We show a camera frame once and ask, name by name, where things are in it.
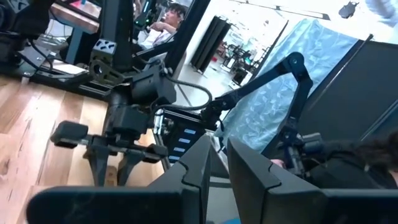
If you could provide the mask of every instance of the dark hair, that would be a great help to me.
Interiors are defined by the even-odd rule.
[[[183,6],[179,3],[170,3],[169,7],[167,8],[170,11],[176,12],[181,19],[183,19],[185,17],[185,15],[187,15],[187,11],[188,11],[188,7],[187,6]]]
[[[358,144],[355,153],[369,166],[398,171],[398,131]]]

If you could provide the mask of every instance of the blue curtain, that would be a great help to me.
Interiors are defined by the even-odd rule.
[[[300,21],[270,54],[259,75],[270,70],[291,52],[300,52],[314,82],[312,91],[356,43],[357,39],[320,25],[317,20]],[[285,118],[297,82],[293,75],[284,75],[243,98],[224,119],[224,132],[217,137],[233,136],[261,152],[274,137]]]

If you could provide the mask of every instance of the white wall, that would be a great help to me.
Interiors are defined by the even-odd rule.
[[[192,36],[191,42],[187,47],[187,57],[185,64],[190,63],[193,54],[195,53],[202,37],[205,35],[207,28],[209,27],[213,17],[220,13],[223,5],[227,5],[229,0],[211,0],[205,14],[203,15],[194,35]]]

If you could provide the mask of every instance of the black panel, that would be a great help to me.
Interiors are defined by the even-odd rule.
[[[397,56],[397,45],[365,43],[310,97],[300,121],[301,133],[319,132],[327,141],[360,139],[366,133],[382,134],[398,126],[394,107],[398,100]]]

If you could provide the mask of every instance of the woman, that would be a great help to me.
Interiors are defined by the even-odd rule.
[[[398,131],[387,139],[331,142],[324,162],[310,170],[311,183],[323,189],[398,189]],[[280,159],[271,160],[284,167]]]

